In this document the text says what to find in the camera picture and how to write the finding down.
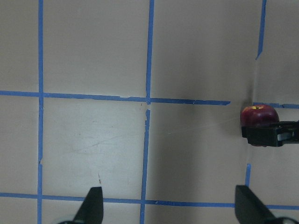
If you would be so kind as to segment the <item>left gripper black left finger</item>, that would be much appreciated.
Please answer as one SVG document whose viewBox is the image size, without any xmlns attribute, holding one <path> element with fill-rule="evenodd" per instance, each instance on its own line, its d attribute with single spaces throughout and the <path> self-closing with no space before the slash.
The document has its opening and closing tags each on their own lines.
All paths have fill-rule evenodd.
<svg viewBox="0 0 299 224">
<path fill-rule="evenodd" d="M 77 211 L 72 223 L 101 224 L 103 221 L 103 192 L 102 187 L 90 188 L 87 196 Z"/>
</svg>

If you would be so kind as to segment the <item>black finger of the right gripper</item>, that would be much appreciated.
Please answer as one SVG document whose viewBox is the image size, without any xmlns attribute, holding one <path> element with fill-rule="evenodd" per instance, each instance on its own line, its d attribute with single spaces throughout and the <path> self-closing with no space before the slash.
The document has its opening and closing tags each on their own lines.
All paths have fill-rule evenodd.
<svg viewBox="0 0 299 224">
<path fill-rule="evenodd" d="M 299 143 L 299 122 L 282 121 L 268 126 L 242 126 L 242 137 L 253 146 L 281 147 Z"/>
</svg>

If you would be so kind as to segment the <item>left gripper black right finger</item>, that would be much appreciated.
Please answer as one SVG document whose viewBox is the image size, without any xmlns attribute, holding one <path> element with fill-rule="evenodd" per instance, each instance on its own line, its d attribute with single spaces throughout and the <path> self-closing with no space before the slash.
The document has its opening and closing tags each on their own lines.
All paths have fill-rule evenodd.
<svg viewBox="0 0 299 224">
<path fill-rule="evenodd" d="M 235 187 L 235 217 L 240 224 L 267 224 L 276 216 L 246 185 Z"/>
</svg>

